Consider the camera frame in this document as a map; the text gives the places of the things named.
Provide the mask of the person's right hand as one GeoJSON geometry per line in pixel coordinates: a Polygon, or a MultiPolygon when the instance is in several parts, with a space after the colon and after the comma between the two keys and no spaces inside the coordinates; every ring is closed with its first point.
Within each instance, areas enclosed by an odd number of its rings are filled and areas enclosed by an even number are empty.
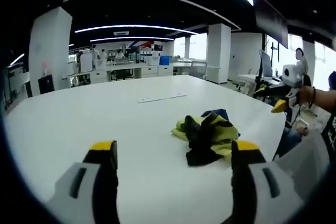
{"type": "Polygon", "coordinates": [[[308,104],[308,107],[311,107],[314,100],[314,87],[302,86],[299,91],[299,103],[308,104]]]}

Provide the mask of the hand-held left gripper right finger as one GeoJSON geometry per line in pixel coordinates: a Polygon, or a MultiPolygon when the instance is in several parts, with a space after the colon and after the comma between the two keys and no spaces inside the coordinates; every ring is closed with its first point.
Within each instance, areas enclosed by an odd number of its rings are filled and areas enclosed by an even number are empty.
{"type": "Polygon", "coordinates": [[[286,223],[303,205],[292,178],[256,144],[233,140],[231,164],[231,223],[286,223]]]}

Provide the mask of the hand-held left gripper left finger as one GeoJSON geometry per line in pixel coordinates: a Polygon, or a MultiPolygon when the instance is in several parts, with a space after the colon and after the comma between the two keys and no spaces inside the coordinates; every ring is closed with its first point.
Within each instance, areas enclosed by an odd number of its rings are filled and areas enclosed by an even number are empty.
{"type": "Polygon", "coordinates": [[[93,144],[55,183],[46,207],[61,223],[118,223],[115,140],[93,144]]]}

